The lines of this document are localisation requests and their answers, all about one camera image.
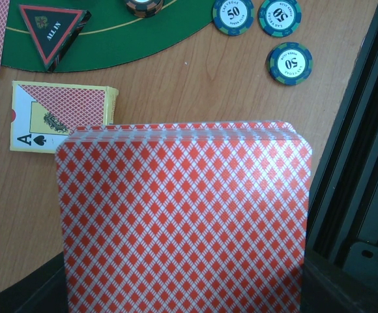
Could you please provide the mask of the green blue chip stack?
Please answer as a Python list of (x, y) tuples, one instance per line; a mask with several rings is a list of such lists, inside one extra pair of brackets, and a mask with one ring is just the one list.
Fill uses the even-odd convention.
[(304, 45), (284, 42), (269, 53), (267, 68), (270, 76), (277, 82), (298, 85), (312, 73), (313, 57)]

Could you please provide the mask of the pink-backed card deck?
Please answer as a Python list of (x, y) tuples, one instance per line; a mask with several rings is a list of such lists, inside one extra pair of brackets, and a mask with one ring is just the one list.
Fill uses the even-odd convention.
[(312, 148), (275, 123), (79, 127), (55, 153), (71, 312), (298, 312)]

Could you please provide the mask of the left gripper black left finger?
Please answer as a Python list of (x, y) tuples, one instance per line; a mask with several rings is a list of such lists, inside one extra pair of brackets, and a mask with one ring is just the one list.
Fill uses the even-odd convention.
[(63, 253), (0, 292), (0, 312), (68, 312)]

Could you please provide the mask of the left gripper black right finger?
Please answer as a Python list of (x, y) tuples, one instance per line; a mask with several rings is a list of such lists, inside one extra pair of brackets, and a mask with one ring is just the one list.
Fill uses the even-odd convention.
[(378, 312), (378, 293), (307, 249), (303, 265), (302, 312)]

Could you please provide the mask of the red chip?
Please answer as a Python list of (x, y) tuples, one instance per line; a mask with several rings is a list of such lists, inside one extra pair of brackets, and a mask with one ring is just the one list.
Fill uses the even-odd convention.
[(156, 15), (163, 7), (163, 0), (124, 0), (127, 10), (138, 18)]

